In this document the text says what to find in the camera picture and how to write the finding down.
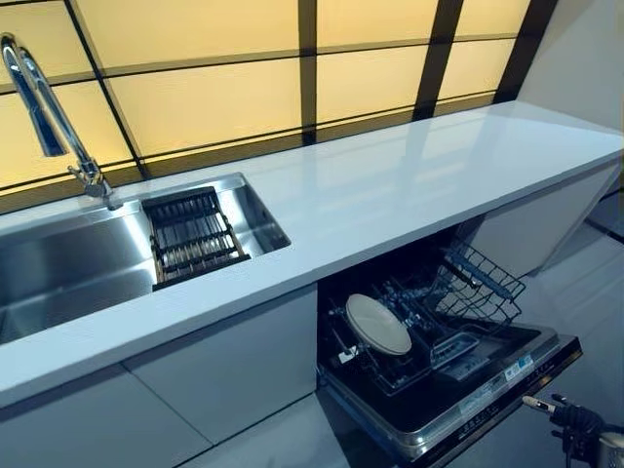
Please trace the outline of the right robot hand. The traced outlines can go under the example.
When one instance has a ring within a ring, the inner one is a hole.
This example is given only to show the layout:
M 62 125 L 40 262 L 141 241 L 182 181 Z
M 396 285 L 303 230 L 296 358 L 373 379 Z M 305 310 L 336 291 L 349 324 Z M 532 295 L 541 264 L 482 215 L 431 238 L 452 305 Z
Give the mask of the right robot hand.
M 534 396 L 522 396 L 522 403 L 539 412 L 546 414 L 549 421 L 566 430 L 593 436 L 604 428 L 604 420 L 595 412 L 573 403 L 569 398 L 554 393 L 552 402 L 546 402 Z

